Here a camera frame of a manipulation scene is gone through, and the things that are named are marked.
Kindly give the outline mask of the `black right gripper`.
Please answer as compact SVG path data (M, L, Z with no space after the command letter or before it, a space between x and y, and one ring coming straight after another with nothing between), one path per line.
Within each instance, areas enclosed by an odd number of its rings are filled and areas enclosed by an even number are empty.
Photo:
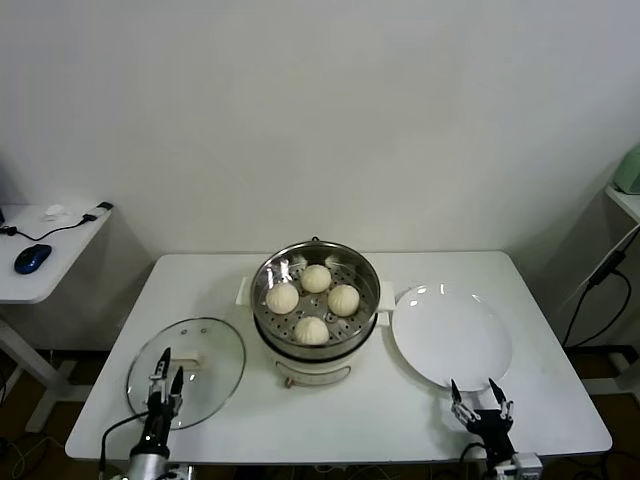
M466 429L481 438L488 455L513 455L515 449L509 438L513 426L514 403L493 380L489 379L491 391L498 402L498 409L471 410L463 402L454 379L451 380L451 411Z

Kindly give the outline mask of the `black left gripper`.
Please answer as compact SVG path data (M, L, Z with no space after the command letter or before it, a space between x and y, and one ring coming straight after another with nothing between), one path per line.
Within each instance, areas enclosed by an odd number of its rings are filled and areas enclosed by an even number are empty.
M143 450L167 450L171 423L180 409L184 384L184 369L178 367L171 386L167 386L167 373L171 362L171 348L167 347L149 376L155 381L149 389L147 416L142 432Z

